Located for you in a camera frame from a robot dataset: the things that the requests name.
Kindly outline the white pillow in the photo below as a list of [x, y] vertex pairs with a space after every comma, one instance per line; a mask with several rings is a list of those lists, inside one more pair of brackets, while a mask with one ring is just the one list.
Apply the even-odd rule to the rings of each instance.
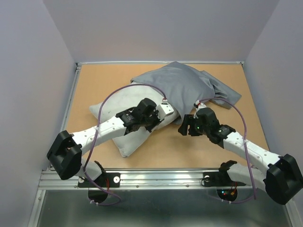
[[[132, 115], [132, 111], [137, 109], [140, 112], [149, 106], [162, 104], [163, 96], [158, 90], [150, 86], [144, 86], [139, 83], [132, 83], [127, 87], [114, 93], [107, 100], [89, 107], [90, 112], [96, 117], [100, 117], [100, 122], [105, 121], [123, 112], [123, 118], [126, 120], [126, 135], [113, 138], [113, 142], [118, 147], [122, 157], [129, 157], [135, 152], [149, 137], [144, 127], [140, 127], [137, 120]], [[174, 114], [164, 118], [164, 120], [154, 128], [160, 129], [172, 123], [179, 117], [174, 108]]]

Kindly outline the grey pillowcase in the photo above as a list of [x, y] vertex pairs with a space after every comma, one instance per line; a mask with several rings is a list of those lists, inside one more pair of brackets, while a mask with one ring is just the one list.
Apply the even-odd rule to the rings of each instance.
[[212, 101], [221, 107], [230, 109], [230, 104], [235, 105], [241, 98], [241, 94], [208, 72], [198, 71], [177, 61], [134, 77], [131, 81], [154, 85], [162, 90], [168, 102], [179, 114], [179, 117], [174, 120], [176, 125], [182, 123], [184, 115], [191, 112], [193, 104], [197, 100], [223, 98], [229, 103], [218, 99]]

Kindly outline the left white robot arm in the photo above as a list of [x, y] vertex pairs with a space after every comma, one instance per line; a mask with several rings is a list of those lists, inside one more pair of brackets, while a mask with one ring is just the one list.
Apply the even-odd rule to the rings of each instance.
[[137, 106], [121, 111], [99, 125], [74, 133], [58, 133], [46, 155], [47, 159], [62, 180], [90, 173], [89, 181], [94, 186], [101, 186], [105, 182], [102, 169], [97, 163], [90, 164], [83, 160], [82, 156], [86, 152], [91, 153], [95, 146], [140, 128], [152, 131], [172, 112], [167, 101], [157, 105], [145, 98]]

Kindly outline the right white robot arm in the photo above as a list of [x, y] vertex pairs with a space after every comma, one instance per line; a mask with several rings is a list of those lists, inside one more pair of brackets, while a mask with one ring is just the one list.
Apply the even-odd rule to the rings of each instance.
[[186, 114], [178, 129], [183, 136], [205, 135], [213, 144], [246, 159], [252, 166], [229, 160], [218, 171], [206, 175], [205, 187], [233, 186], [235, 183], [261, 189], [276, 203], [287, 204], [302, 188], [303, 176], [295, 158], [268, 150], [245, 139], [234, 128], [219, 123], [214, 111], [204, 107], [195, 114]]

